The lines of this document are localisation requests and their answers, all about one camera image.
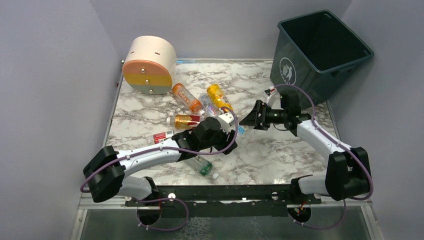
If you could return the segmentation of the white blue label bottle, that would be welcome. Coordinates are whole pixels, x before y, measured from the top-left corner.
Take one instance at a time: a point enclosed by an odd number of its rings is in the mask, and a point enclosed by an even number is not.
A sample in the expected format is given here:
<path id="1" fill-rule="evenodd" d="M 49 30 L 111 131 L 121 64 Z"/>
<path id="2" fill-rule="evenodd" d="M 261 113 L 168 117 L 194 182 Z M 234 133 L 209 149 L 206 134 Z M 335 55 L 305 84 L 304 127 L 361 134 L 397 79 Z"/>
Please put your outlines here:
<path id="1" fill-rule="evenodd" d="M 247 130 L 246 130 L 246 128 L 244 126 L 239 125 L 237 127 L 237 135 L 238 136 L 245 136 L 246 135 L 246 132 L 247 132 Z"/>

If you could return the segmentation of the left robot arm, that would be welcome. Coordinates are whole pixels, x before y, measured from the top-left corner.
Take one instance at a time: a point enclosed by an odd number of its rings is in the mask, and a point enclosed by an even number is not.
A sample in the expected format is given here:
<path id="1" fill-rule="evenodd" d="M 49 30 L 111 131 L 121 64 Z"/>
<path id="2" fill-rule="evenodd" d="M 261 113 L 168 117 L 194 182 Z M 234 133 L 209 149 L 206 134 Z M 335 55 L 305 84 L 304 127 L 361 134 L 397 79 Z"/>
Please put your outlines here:
<path id="1" fill-rule="evenodd" d="M 135 150 L 116 151 L 103 147 L 84 167 L 82 193 L 90 193 L 95 203 L 115 196 L 131 197 L 140 202 L 158 199 L 160 194 L 150 177 L 133 174 L 154 166 L 177 163 L 199 155 L 228 155 L 237 148 L 238 118 L 224 113 L 217 118 L 207 117 L 192 130 L 173 135 L 157 144 Z"/>

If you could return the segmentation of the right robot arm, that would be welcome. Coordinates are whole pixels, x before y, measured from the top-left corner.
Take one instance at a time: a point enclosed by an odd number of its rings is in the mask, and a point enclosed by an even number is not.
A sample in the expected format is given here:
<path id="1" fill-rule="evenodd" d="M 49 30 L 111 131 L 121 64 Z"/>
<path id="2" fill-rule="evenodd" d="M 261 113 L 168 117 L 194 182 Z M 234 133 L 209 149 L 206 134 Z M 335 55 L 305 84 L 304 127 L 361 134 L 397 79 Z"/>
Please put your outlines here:
<path id="1" fill-rule="evenodd" d="M 369 158 L 364 148 L 339 142 L 310 114 L 302 113 L 299 96 L 294 91 L 281 95 L 280 106 L 280 109 L 273 109 L 257 100 L 252 111 L 239 124 L 263 131 L 272 124 L 282 124 L 328 160 L 325 174 L 292 179 L 290 186 L 295 197 L 318 194 L 340 201 L 371 192 Z"/>

